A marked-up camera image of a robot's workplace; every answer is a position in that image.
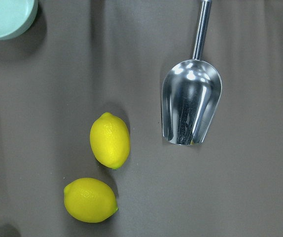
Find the metal ice scoop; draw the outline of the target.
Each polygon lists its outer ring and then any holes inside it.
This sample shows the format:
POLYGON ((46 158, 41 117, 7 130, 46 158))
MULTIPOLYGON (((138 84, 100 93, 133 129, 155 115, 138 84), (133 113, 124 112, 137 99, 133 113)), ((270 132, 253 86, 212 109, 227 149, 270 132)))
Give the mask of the metal ice scoop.
POLYGON ((201 59, 211 6, 210 0, 200 2, 192 58, 172 67, 163 81, 163 137, 173 144, 203 143, 221 97, 219 72, 201 59))

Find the yellow lemon near scoop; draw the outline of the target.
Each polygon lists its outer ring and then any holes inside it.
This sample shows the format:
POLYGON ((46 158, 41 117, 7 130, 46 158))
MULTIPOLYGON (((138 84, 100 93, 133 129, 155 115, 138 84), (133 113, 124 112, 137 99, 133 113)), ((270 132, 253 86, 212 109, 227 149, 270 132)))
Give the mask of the yellow lemon near scoop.
POLYGON ((90 146, 96 160, 111 168, 120 168, 130 153, 130 134, 126 123, 106 112, 92 125, 90 146))

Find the yellow lemon far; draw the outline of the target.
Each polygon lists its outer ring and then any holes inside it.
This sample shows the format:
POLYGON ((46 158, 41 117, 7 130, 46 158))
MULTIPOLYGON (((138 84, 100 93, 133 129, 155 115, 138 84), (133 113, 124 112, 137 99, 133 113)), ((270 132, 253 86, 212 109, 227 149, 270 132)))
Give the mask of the yellow lemon far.
POLYGON ((64 205, 73 218, 86 223, 102 222, 118 210, 111 187, 94 178, 80 178, 66 185, 64 205))

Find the mint green bowl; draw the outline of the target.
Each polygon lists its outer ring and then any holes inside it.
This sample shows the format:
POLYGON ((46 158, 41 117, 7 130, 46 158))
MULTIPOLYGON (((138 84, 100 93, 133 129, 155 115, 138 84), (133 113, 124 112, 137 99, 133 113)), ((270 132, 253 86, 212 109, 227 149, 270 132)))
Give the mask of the mint green bowl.
POLYGON ((0 0, 0 40, 13 39, 27 31, 37 10, 37 0, 0 0))

